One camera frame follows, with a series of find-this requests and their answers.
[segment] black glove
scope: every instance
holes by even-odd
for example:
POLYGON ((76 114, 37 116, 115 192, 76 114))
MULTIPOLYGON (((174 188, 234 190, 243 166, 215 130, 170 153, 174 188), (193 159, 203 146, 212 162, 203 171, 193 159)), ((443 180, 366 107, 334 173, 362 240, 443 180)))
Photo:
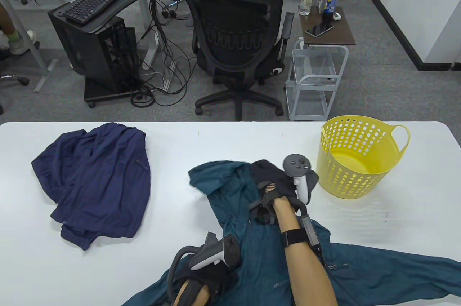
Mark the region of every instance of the black glove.
MULTIPOLYGON (((197 294, 203 286, 208 286, 210 299, 211 301, 214 301, 217 296, 235 285, 238 281, 238 276, 237 273, 235 273, 235 269, 230 269, 226 264, 220 261, 216 265, 211 263, 199 270, 191 270, 189 268, 189 264, 185 264, 184 267, 176 274, 175 280, 181 285, 189 280, 189 284, 196 285, 197 294)), ((193 299, 192 303, 195 301, 196 297, 197 295, 191 298, 193 299)))
POLYGON ((284 171, 274 166, 265 159, 256 161, 250 166, 250 171, 258 189, 260 190, 261 200, 250 204, 250 210, 258 222, 262 224, 275 224, 276 216, 273 209, 274 200, 286 197, 291 206, 297 212, 306 214, 306 206, 296 195, 296 186, 293 178, 285 174, 284 171), (275 184, 275 189, 266 192, 268 185, 275 184))

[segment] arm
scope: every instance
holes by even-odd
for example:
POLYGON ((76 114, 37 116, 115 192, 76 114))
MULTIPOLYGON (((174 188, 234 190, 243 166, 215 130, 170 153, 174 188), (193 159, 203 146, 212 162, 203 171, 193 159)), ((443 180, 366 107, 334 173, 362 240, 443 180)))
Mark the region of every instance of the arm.
MULTIPOLYGON (((286 197, 275 199, 274 210, 280 232, 300 228, 295 212, 286 197)), ((324 267, 306 242, 286 247, 285 256, 296 306, 338 305, 324 267)))

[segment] smartphone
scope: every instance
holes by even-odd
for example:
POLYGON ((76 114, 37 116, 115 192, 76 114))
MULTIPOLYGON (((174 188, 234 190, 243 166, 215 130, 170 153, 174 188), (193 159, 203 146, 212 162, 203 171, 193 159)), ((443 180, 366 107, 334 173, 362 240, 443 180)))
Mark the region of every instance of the smartphone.
POLYGON ((333 27, 334 26, 330 24, 318 24, 308 29, 306 31, 306 34, 309 34, 309 36, 312 36, 312 37, 318 37, 324 34, 325 32, 330 31, 333 27))

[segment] sock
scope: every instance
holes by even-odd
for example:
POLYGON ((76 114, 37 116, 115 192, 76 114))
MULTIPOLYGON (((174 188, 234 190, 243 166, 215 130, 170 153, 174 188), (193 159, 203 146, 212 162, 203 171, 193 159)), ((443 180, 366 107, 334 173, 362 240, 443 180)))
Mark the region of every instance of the sock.
POLYGON ((18 31, 15 31, 13 34, 5 34, 8 37, 8 42, 19 42, 21 37, 18 34, 18 31))

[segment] black baseboard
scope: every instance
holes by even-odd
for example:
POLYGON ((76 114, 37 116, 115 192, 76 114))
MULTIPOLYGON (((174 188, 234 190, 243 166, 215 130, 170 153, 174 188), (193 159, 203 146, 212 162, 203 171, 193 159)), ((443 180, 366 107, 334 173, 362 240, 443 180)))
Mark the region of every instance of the black baseboard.
POLYGON ((403 49, 408 54, 408 57, 413 62, 415 67, 419 71, 448 71, 451 68, 451 63, 427 63, 423 62, 418 53, 416 52, 415 48, 411 45, 410 41, 405 37, 400 27, 397 25, 395 20, 390 16, 387 9, 381 3, 380 0, 372 0, 378 11, 381 13, 382 17, 386 21, 387 25, 389 25, 392 32, 395 34, 397 39, 399 40, 400 44, 402 45, 403 49))

